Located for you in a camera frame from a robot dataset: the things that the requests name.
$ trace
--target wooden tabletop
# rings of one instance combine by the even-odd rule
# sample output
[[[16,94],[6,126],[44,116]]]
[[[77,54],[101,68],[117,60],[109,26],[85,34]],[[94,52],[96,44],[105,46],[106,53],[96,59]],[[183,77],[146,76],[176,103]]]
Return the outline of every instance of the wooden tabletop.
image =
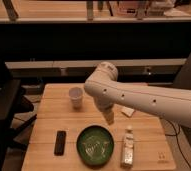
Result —
[[[166,141],[163,128],[157,117],[135,111],[131,118],[121,114],[122,106],[115,105],[115,122],[108,125],[94,106],[92,97],[84,93],[83,107],[75,110],[71,106],[68,91],[72,87],[83,88],[83,84],[48,84],[38,109],[30,144],[22,170],[47,171],[92,170],[81,161],[76,140],[80,132],[91,125],[107,128],[114,139],[111,159],[99,170],[174,170],[175,163]],[[122,138],[128,125],[132,125],[135,138],[134,163],[131,169],[120,167]],[[54,155],[57,130],[67,132],[63,156]]]

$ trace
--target bottle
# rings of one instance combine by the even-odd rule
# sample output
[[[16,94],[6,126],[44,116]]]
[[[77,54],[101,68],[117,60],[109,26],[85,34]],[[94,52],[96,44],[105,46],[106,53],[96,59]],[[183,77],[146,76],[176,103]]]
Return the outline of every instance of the bottle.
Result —
[[[132,133],[132,126],[126,128],[126,132],[122,142],[122,157],[121,165],[125,167],[131,167],[133,164],[133,152],[134,152],[134,138]]]

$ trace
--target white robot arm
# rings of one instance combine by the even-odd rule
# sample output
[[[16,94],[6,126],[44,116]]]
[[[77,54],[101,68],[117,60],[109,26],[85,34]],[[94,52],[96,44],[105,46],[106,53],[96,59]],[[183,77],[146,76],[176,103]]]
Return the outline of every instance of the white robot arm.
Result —
[[[117,68],[103,62],[84,84],[101,112],[117,103],[191,128],[191,90],[124,84],[117,77]]]

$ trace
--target remote control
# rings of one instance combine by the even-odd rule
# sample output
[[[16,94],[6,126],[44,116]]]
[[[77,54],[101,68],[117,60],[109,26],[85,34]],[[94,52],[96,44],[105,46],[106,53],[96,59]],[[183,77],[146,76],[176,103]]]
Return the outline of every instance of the remote control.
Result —
[[[56,144],[54,149],[55,155],[62,156],[64,154],[65,140],[66,140],[66,131],[57,131]]]

